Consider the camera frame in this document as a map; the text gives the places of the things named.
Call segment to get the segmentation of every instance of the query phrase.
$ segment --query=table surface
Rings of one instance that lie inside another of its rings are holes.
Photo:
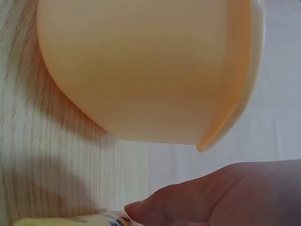
[[[0,226],[119,210],[149,195],[149,144],[95,125],[47,73],[37,0],[0,0]]]

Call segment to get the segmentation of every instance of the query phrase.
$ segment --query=wood grain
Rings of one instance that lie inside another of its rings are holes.
[[[0,226],[118,210],[149,194],[149,144],[113,138],[57,88],[36,8],[0,0]]]

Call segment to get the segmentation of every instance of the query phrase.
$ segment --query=fingernail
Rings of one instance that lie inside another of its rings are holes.
[[[127,209],[127,210],[130,210],[130,209],[133,209],[137,206],[139,206],[143,201],[138,201],[138,202],[133,202],[131,204],[128,204],[124,207],[124,209]]]

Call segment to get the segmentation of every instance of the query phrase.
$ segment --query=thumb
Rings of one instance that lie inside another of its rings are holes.
[[[125,206],[125,211],[134,221],[143,225],[207,222],[209,211],[204,204],[198,180],[162,188],[144,201]]]
[[[167,186],[142,202],[125,206],[125,211],[143,225],[208,222],[217,204],[251,168],[248,163],[234,164],[202,178]]]

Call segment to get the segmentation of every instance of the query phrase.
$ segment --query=bottle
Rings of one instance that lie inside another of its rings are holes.
[[[137,226],[124,211],[111,211],[74,218],[25,218],[14,226]]]

